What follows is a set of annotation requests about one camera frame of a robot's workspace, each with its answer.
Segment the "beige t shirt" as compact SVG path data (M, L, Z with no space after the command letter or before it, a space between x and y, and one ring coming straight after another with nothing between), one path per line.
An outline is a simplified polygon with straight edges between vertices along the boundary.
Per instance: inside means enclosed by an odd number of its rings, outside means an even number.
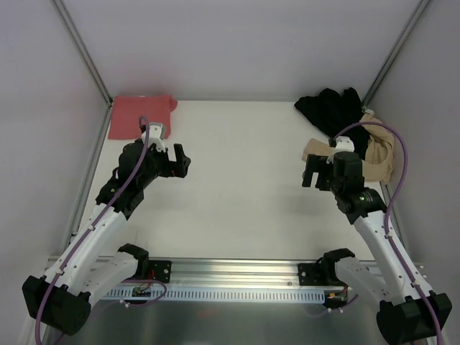
M381 126L364 125L361 129L366 129L370 134L362 162L363 176L367 182L387 184L393 171L395 137ZM309 154L329 156L332 151L328 144L311 139L303 150L302 160L305 162Z

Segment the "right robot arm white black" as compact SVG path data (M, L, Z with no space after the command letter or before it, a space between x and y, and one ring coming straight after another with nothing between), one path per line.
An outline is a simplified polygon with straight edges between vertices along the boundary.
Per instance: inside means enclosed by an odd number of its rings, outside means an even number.
M323 255L322 279L329 285L343 283L366 301L375 311L378 329L388 344L431 337L441 344L452 303L447 294L434 292L390 228L380 194L364 184L358 154L309 155L302 186L333 193L338 209L363 238L382 275L381 279L375 277L344 248Z

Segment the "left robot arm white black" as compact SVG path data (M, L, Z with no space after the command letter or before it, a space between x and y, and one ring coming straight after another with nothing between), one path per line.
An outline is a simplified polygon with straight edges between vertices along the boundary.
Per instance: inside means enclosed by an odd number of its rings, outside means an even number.
M93 270L104 244L125 227L156 178L184 178L191 160L181 144L175 159L153 139L137 139L123 147L119 163L100 189L89 220L59 259L41 277L30 275L22 286L29 315L35 319L34 339L41 344L41 326L62 335L78 333L92 308L125 280L141 282L151 276L149 253L134 244L122 245L112 259Z

